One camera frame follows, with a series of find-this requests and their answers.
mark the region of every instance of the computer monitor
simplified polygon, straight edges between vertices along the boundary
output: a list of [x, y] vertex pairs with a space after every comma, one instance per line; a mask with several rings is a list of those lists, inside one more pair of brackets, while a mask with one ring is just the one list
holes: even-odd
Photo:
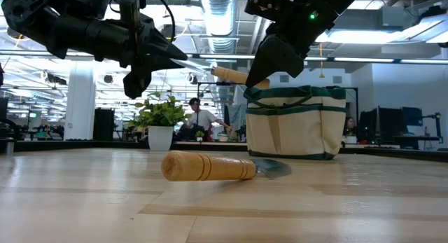
[[402, 111], [406, 126], [423, 127], [423, 113], [421, 109], [415, 107], [403, 107]]
[[375, 141], [377, 109], [361, 112], [358, 124], [358, 140]]
[[388, 109], [378, 107], [379, 133], [383, 141], [393, 141], [393, 137], [407, 132], [405, 117], [402, 109]]

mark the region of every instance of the desk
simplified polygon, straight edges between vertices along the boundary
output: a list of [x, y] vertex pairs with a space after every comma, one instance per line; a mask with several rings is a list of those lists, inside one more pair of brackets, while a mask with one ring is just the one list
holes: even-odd
[[293, 173], [273, 180], [172, 183], [163, 156], [0, 157], [0, 242], [448, 242], [446, 163], [338, 155], [284, 160]]
[[399, 136], [393, 137], [395, 143], [403, 147], [412, 147], [419, 149], [419, 141], [439, 141], [439, 137], [425, 137], [425, 136]]
[[344, 148], [396, 148], [399, 149], [400, 145], [377, 145], [377, 144], [345, 144]]

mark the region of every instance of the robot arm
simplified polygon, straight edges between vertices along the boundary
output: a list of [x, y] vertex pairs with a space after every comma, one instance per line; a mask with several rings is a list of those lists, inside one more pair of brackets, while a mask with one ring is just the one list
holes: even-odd
[[146, 0], [115, 0], [120, 20], [101, 20], [111, 0], [3, 0], [9, 27], [44, 45], [64, 59], [68, 49], [94, 55], [96, 61], [115, 60], [131, 72], [125, 77], [125, 94], [140, 97], [151, 82], [151, 72], [177, 69], [170, 58], [187, 56], [171, 44], [154, 21], [139, 13]]
[[253, 87], [277, 71], [297, 77], [310, 45], [354, 0], [248, 0], [246, 13], [273, 21], [258, 46], [246, 85]]

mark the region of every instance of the green leaves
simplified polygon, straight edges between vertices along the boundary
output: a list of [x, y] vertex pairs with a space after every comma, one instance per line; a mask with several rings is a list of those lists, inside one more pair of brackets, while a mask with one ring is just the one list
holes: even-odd
[[[161, 93], [154, 92], [150, 95], [160, 98]], [[140, 115], [137, 116], [136, 120], [133, 120], [133, 123], [139, 127], [173, 127], [184, 118], [187, 118], [182, 106], [176, 106], [176, 102], [179, 101], [176, 100], [175, 96], [168, 96], [167, 101], [160, 104], [149, 104], [148, 100], [144, 104], [136, 103], [135, 107], [143, 108], [139, 111]]]
[[203, 131], [197, 131], [196, 132], [196, 137], [204, 137], [204, 133], [203, 133]]

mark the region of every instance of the bag handle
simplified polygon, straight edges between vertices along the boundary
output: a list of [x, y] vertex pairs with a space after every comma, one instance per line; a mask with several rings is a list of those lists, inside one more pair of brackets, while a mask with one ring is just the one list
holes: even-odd
[[311, 86], [309, 86], [309, 90], [305, 91], [305, 92], [307, 92], [308, 95], [306, 97], [304, 97], [303, 99], [301, 99], [295, 103], [292, 103], [292, 104], [283, 104], [283, 106], [273, 106], [273, 105], [266, 105], [266, 104], [260, 103], [258, 100], [255, 100], [254, 98], [252, 98], [251, 95], [249, 95], [248, 90], [246, 90], [246, 92], [244, 92], [244, 97], [247, 99], [248, 102], [253, 103], [259, 107], [263, 107], [266, 109], [272, 109], [272, 110], [281, 110], [281, 109], [288, 109], [290, 107], [300, 106], [301, 104], [305, 103], [306, 101], [308, 101], [309, 99], [311, 99], [313, 97]]

